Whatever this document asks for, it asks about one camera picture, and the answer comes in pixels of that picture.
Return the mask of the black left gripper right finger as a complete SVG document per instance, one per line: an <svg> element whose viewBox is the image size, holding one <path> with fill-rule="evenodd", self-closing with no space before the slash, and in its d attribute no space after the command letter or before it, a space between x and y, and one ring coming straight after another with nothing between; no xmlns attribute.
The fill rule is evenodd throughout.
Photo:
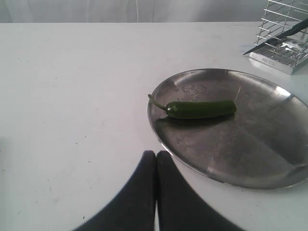
<svg viewBox="0 0 308 231"><path fill-rule="evenodd" d="M157 205L161 231L241 231L188 184L167 151L157 156Z"/></svg>

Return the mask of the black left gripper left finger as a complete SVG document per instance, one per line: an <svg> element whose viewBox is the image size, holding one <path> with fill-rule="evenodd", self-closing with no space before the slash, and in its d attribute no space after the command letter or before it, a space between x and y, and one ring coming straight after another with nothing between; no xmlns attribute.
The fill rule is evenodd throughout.
<svg viewBox="0 0 308 231"><path fill-rule="evenodd" d="M153 231L156 207L156 156L145 151L121 191L77 231Z"/></svg>

